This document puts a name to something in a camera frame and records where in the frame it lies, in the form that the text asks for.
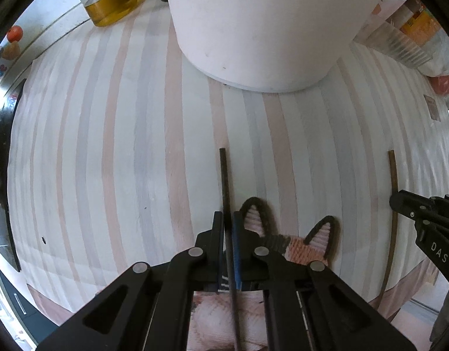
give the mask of striped table surface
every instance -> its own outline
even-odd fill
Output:
[[[195,69],[167,4],[146,0],[110,27],[86,22],[33,63],[8,165],[28,284],[76,311],[134,262],[192,246],[221,209],[222,146],[232,209],[266,199],[278,231],[298,236],[337,217],[332,269],[366,300],[388,254],[388,150],[400,189],[449,193],[448,110],[417,71],[352,43],[306,90],[239,90]],[[424,259],[415,238],[400,218],[387,288]]]

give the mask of cooking oil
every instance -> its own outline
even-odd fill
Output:
[[[108,26],[129,14],[137,0],[87,0],[85,9],[96,26]]]

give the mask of red fruit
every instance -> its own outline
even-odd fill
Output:
[[[431,87],[434,92],[439,96],[449,95],[449,75],[443,75],[440,77],[428,77]]]
[[[18,25],[12,26],[10,30],[7,31],[8,42],[18,42],[20,39],[22,39],[22,37],[23,29]]]

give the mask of metal rivet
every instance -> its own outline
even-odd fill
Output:
[[[257,248],[254,250],[254,253],[255,253],[257,256],[266,256],[266,255],[268,255],[269,250],[268,250],[268,248],[266,248],[266,247],[257,247]]]
[[[148,264],[145,262],[137,262],[134,264],[134,266],[132,267],[132,270],[135,273],[143,273],[146,272],[148,270]]]
[[[314,271],[314,272],[322,272],[325,269],[325,265],[322,261],[313,261],[309,264],[309,267]]]
[[[198,257],[198,256],[202,256],[203,254],[203,250],[199,247],[193,247],[189,249],[189,254],[192,257]]]

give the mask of white plastic container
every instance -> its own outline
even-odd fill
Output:
[[[169,0],[179,47],[208,76],[259,92],[323,78],[378,0]]]

